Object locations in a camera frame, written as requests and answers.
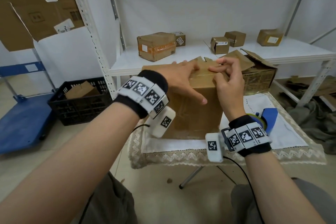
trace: blue platform cart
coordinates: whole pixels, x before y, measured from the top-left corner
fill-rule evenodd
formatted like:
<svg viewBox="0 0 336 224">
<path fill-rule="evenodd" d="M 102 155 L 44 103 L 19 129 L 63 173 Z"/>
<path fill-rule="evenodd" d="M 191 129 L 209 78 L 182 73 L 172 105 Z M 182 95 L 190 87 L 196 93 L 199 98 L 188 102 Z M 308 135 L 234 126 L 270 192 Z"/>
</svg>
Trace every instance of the blue platform cart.
<svg viewBox="0 0 336 224">
<path fill-rule="evenodd" d="M 13 152 L 36 145 L 42 140 L 55 120 L 48 100 L 56 88 L 42 61 L 33 49 L 36 62 L 0 67 L 0 77 L 4 80 L 16 100 L 16 105 L 0 119 L 0 154 Z M 6 80 L 7 76 L 43 71 L 53 90 L 51 92 L 23 96 L 16 94 Z"/>
</svg>

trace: hand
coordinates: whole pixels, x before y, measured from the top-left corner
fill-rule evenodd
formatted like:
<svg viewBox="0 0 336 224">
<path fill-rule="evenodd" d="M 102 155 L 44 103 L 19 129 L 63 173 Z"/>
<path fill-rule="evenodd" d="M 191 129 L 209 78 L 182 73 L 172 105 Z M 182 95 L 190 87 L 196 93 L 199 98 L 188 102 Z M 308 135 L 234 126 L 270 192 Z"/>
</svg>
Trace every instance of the hand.
<svg viewBox="0 0 336 224">
<path fill-rule="evenodd" d="M 187 62 L 185 60 L 179 64 L 174 61 L 171 65 L 162 66 L 156 69 L 156 71 L 166 78 L 168 86 L 173 92 L 193 98 L 200 104 L 205 105 L 208 103 L 206 98 L 189 84 L 191 72 L 199 70 L 199 68 L 197 61 L 192 60 Z"/>
<path fill-rule="evenodd" d="M 244 79 L 238 59 L 235 58 L 219 58 L 216 60 L 217 67 L 209 67 L 212 72 L 217 72 L 214 76 L 217 87 L 217 94 L 223 112 L 229 122 L 246 115 L 244 110 Z M 221 72 L 226 72 L 230 76 L 227 82 Z"/>
</svg>

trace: tiled floor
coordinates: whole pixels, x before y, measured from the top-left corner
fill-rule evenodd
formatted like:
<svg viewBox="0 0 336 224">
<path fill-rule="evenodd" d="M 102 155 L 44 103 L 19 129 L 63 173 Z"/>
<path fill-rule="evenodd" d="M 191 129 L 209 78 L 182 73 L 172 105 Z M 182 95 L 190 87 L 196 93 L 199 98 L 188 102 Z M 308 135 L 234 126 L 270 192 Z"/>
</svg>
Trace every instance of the tiled floor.
<svg viewBox="0 0 336 224">
<path fill-rule="evenodd" d="M 33 94 L 34 88 L 25 76 L 10 79 L 22 94 Z M 4 84 L 0 85 L 0 117 L 15 101 Z M 0 201 L 34 168 L 63 143 L 81 131 L 85 124 L 63 126 L 59 121 L 39 146 L 0 155 Z M 336 156 L 327 156 L 328 165 L 292 164 L 284 168 L 292 177 L 313 182 L 336 198 Z M 133 170 L 125 145 L 111 167 L 112 174 L 133 193 L 140 223 L 230 223 L 230 192 L 234 184 L 216 167 L 205 167 L 183 190 L 179 184 L 192 172 L 191 166 L 152 165 Z M 225 167 L 237 183 L 246 183 L 238 167 Z"/>
</svg>

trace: gray cloth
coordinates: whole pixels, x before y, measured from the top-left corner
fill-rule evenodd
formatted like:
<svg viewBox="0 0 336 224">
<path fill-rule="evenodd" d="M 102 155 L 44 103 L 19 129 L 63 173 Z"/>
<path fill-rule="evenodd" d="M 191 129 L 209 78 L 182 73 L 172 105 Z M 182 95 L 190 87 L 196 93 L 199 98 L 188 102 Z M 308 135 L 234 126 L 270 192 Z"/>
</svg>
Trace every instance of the gray cloth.
<svg viewBox="0 0 336 224">
<path fill-rule="evenodd" d="M 323 146 L 325 153 L 336 154 L 336 112 L 322 111 L 314 100 L 286 111 L 311 139 Z"/>
<path fill-rule="evenodd" d="M 293 180 L 324 221 L 326 223 L 336 223 L 335 200 L 327 192 L 310 182 L 298 178 L 293 178 Z M 231 192 L 231 204 L 234 211 L 234 223 L 261 223 L 249 185 L 239 184 L 233 188 Z"/>
<path fill-rule="evenodd" d="M 79 223 L 83 211 L 71 223 Z M 137 224 L 134 200 L 109 172 L 96 187 L 82 224 Z"/>
</svg>

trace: forearm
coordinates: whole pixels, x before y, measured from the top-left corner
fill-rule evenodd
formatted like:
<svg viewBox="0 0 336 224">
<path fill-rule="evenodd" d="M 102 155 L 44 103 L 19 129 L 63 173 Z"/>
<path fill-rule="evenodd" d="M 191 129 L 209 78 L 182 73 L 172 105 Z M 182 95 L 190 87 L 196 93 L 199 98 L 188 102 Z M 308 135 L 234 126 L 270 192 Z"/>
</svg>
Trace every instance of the forearm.
<svg viewBox="0 0 336 224">
<path fill-rule="evenodd" d="M 129 107 L 113 103 L 2 202 L 0 223 L 69 222 L 107 174 L 138 121 Z"/>
<path fill-rule="evenodd" d="M 324 223 L 271 151 L 245 161 L 265 223 Z"/>
</svg>

